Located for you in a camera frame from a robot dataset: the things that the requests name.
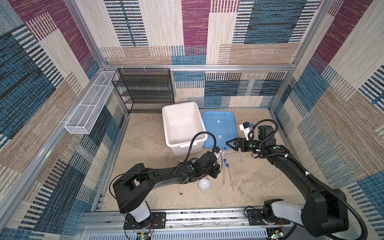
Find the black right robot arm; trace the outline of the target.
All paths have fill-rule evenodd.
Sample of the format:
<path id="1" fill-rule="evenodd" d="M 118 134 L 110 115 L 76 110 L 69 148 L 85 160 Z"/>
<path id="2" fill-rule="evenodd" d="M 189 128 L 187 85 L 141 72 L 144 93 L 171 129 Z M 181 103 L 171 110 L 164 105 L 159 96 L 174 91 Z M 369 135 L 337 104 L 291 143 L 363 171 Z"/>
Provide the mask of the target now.
<path id="1" fill-rule="evenodd" d="M 351 213 L 358 221 L 361 234 L 359 240 L 368 238 L 368 228 L 359 213 L 347 202 L 347 197 L 340 189 L 332 189 L 310 173 L 283 145 L 278 145 L 275 134 L 279 129 L 266 125 L 267 120 L 256 124 L 245 122 L 240 125 L 245 137 L 226 142 L 235 151 L 250 152 L 255 159 L 266 159 L 283 172 L 296 186 L 305 199 L 305 204 L 295 205 L 281 199 L 265 201 L 263 206 L 264 221 L 286 219 L 296 226 L 301 226 L 314 236 L 326 236 L 336 240 L 336 233 L 349 229 Z"/>

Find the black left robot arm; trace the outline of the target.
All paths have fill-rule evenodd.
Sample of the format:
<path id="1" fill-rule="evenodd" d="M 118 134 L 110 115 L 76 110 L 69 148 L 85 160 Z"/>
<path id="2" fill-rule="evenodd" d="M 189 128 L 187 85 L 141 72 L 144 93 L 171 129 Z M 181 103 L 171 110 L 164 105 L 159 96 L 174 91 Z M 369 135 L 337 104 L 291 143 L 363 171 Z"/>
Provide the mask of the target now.
<path id="1" fill-rule="evenodd" d="M 197 137 L 211 136 L 214 140 L 212 149 L 200 158 L 188 159 L 192 146 Z M 113 188 L 110 193 L 117 201 L 119 212 L 129 214 L 138 223 L 152 219 L 152 213 L 146 197 L 157 188 L 168 185 L 185 185 L 197 182 L 206 176 L 217 178 L 221 172 L 218 158 L 222 156 L 221 149 L 217 146 L 216 137 L 210 132 L 199 132 L 191 140 L 186 158 L 178 162 L 175 167 L 153 169 L 146 168 L 143 163 L 134 165 L 127 172 L 117 175 L 110 183 Z"/>

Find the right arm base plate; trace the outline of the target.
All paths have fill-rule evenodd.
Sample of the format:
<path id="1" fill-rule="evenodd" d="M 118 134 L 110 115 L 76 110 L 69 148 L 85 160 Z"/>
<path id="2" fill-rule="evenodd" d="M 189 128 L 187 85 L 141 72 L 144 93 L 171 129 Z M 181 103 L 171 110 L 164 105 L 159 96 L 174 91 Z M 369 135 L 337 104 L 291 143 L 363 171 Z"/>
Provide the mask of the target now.
<path id="1" fill-rule="evenodd" d="M 276 217 L 272 217 L 271 219 L 266 220 L 263 217 L 263 210 L 253 207 L 245 208 L 243 210 L 243 214 L 248 220 L 250 226 L 288 226 L 291 224 L 289 220 Z"/>

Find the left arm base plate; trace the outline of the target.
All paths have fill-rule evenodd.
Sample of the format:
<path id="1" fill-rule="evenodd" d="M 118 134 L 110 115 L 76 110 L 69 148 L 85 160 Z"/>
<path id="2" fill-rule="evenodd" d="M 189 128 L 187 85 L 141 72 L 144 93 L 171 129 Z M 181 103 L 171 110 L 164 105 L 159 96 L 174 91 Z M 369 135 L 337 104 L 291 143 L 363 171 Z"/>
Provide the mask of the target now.
<path id="1" fill-rule="evenodd" d="M 150 228 L 157 230 L 165 228 L 167 213 L 151 212 L 150 216 L 140 223 L 131 214 L 127 214 L 125 219 L 124 230 L 149 230 Z"/>

